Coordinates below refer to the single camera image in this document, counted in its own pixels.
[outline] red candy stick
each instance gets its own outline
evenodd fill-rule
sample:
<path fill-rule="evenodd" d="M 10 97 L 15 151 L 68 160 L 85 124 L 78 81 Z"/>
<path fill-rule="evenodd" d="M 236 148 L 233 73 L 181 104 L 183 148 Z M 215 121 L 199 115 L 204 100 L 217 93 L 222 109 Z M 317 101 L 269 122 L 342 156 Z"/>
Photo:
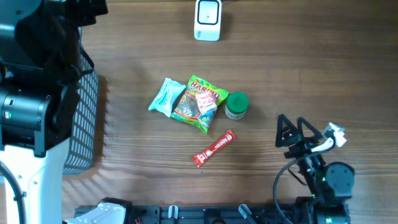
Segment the red candy stick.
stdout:
<path fill-rule="evenodd" d="M 215 152 L 217 152 L 217 150 L 221 149 L 235 139 L 236 135 L 232 132 L 232 130 L 228 130 L 219 140 L 217 140 L 217 142 L 212 144 L 203 152 L 195 155 L 193 157 L 193 161 L 197 164 L 198 167 L 202 166 L 207 161 L 207 159 L 209 159 Z"/>

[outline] black cable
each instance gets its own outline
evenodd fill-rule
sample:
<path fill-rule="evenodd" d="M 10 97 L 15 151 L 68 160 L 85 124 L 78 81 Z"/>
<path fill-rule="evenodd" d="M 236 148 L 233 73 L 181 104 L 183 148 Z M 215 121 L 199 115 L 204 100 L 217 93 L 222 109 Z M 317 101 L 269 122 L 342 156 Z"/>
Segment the black cable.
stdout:
<path fill-rule="evenodd" d="M 0 83 L 6 79 L 6 66 L 0 62 Z"/>
<path fill-rule="evenodd" d="M 292 174 L 292 176 L 293 176 L 297 181 L 299 181 L 301 185 L 307 186 L 307 184 L 306 184 L 304 181 L 302 181 L 299 177 L 297 177 L 297 175 L 296 175 L 293 171 L 291 171 L 290 169 L 287 169 L 287 171 L 288 171 L 290 174 Z"/>
<path fill-rule="evenodd" d="M 82 54 L 82 56 L 87 60 L 88 64 L 90 65 L 90 69 L 81 71 L 81 77 L 83 75 L 88 75 L 94 72 L 94 62 L 92 61 L 92 59 L 90 58 L 90 56 L 88 56 L 87 52 L 84 50 L 84 48 L 82 46 L 80 46 L 80 53 Z"/>
<path fill-rule="evenodd" d="M 13 178 L 12 174 L 3 166 L 3 164 L 0 162 L 0 173 L 6 178 L 6 180 L 9 182 L 12 191 L 14 192 L 14 201 L 17 202 L 17 207 L 18 207 L 18 214 L 19 214 L 19 224 L 24 224 L 25 223 L 25 211 L 24 211 L 24 204 L 22 203 L 22 192 L 19 190 L 18 183 L 15 181 Z"/>
<path fill-rule="evenodd" d="M 278 185 L 279 178 L 280 178 L 281 175 L 282 175 L 287 169 L 289 169 L 293 164 L 296 164 L 296 163 L 298 163 L 298 162 L 300 162 L 300 161 L 302 161 L 302 160 L 304 160 L 304 159 L 306 159 L 306 158 L 310 158 L 310 157 L 312 157 L 312 156 L 316 156 L 316 155 L 319 155 L 319 154 L 322 154 L 322 153 L 326 153 L 326 152 L 332 150 L 332 149 L 336 146 L 336 138 L 335 138 L 334 136 L 331 136 L 330 138 L 332 138 L 332 140 L 333 140 L 333 145 L 332 145 L 332 147 L 330 147 L 329 149 L 327 149 L 327 150 L 325 150 L 325 151 L 315 152 L 315 153 L 313 153 L 313 154 L 311 154 L 311 155 L 304 155 L 304 156 L 302 156 L 302 157 L 300 157 L 300 158 L 298 158 L 298 159 L 294 159 L 294 160 L 288 162 L 288 163 L 286 164 L 286 166 L 284 166 L 284 167 L 279 171 L 278 175 L 277 175 L 276 178 L 275 178 L 274 186 L 272 187 L 272 196 L 273 196 L 273 198 L 274 198 L 275 207 L 276 207 L 277 211 L 280 213 L 280 215 L 282 215 L 283 219 L 284 219 L 288 224 L 293 224 L 293 223 L 285 216 L 285 214 L 284 214 L 284 213 L 282 212 L 282 210 L 280 209 L 279 204 L 278 204 L 278 200 L 277 200 L 277 195 L 276 195 L 276 188 L 277 188 L 277 185 Z"/>

